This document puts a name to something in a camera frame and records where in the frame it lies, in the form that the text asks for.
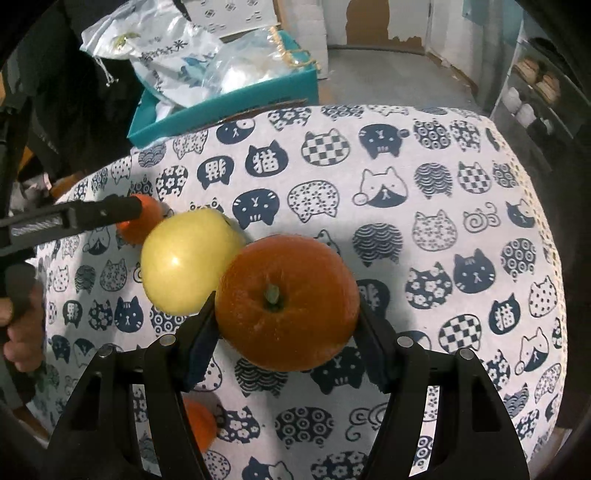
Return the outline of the person's left hand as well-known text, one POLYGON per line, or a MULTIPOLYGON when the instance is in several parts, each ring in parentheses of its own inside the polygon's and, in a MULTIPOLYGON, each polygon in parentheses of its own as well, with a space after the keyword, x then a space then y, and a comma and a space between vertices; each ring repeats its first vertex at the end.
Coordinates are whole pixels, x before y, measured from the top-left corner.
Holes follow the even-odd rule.
POLYGON ((3 346, 3 355, 19 372, 33 372, 43 360, 42 293, 41 284, 35 282, 29 294, 29 307, 20 317, 15 316, 9 298, 1 299, 1 326, 7 328, 8 337, 3 346))

